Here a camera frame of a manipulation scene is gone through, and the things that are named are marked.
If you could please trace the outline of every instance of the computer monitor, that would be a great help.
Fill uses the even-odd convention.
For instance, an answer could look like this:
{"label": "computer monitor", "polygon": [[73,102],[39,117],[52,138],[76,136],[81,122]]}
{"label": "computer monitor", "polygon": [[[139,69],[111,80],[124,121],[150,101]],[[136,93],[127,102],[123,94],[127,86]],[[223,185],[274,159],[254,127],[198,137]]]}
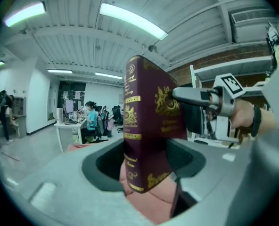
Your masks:
{"label": "computer monitor", "polygon": [[65,109],[67,114],[74,112],[74,101],[65,99]]}

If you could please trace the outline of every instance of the office desk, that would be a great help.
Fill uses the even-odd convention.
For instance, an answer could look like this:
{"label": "office desk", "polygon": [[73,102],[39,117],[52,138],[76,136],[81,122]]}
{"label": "office desk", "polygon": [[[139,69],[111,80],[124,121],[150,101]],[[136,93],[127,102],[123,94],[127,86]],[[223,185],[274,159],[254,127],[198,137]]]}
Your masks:
{"label": "office desk", "polygon": [[82,145],[83,143],[82,143],[82,137],[81,137],[81,128],[85,127],[85,125],[86,125],[86,120],[83,120],[82,122],[79,122],[77,124],[71,124],[71,125],[66,125],[64,123],[56,123],[54,125],[57,129],[57,136],[58,136],[58,141],[59,141],[61,152],[64,152],[64,151],[63,151],[63,147],[62,147],[62,142],[61,142],[59,129],[60,128],[63,128],[63,129],[77,129],[78,130],[78,137],[79,137],[79,144]]}

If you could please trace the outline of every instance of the person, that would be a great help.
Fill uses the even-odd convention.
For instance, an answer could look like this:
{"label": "person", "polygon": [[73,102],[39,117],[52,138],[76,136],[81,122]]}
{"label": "person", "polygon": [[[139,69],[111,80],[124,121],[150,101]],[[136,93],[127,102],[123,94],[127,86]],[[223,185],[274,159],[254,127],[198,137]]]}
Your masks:
{"label": "person", "polygon": [[[260,108],[260,110],[261,123],[258,129],[258,135],[274,130],[278,126],[273,112],[266,111],[262,108]],[[254,106],[250,102],[236,99],[234,110],[230,117],[232,129],[238,127],[251,127],[254,122],[254,116]]]}
{"label": "person", "polygon": [[87,107],[88,113],[87,113],[87,128],[81,129],[81,137],[82,137],[82,143],[86,143],[86,138],[85,137],[90,137],[95,135],[95,128],[92,126],[97,125],[97,113],[96,110],[94,109],[94,105],[97,103],[89,101],[85,104]]}
{"label": "person", "polygon": [[4,104],[4,106],[1,107],[1,110],[0,110],[0,122],[2,123],[2,126],[3,126],[4,136],[7,140],[7,144],[10,144],[11,142],[13,142],[13,140],[9,139],[9,136],[8,136],[6,110],[7,110],[7,108],[9,108],[10,124],[13,125],[14,122],[13,122],[12,106],[13,106],[13,101],[15,98],[13,95],[8,96],[6,94],[4,99],[5,99],[5,104]]}

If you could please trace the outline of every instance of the woman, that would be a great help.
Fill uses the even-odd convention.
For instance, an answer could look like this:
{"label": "woman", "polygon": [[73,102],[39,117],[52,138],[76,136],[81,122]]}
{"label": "woman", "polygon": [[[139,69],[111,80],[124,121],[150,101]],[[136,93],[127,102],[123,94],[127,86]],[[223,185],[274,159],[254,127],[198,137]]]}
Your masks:
{"label": "woman", "polygon": [[95,126],[97,125],[97,113],[96,110],[94,109],[94,105],[96,103],[89,101],[85,104],[87,107],[88,113],[87,113],[87,128],[81,129],[81,137],[82,137],[82,143],[86,143],[85,137],[92,137],[95,135]]}

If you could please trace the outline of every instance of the teal shirt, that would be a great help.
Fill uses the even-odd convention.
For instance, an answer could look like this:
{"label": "teal shirt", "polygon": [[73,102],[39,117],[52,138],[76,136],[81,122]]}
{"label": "teal shirt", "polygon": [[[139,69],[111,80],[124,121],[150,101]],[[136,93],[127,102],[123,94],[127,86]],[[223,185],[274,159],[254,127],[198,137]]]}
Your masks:
{"label": "teal shirt", "polygon": [[97,113],[96,110],[93,109],[92,111],[88,111],[87,118],[92,121],[92,123],[87,122],[87,130],[95,130],[90,126],[97,125]]}

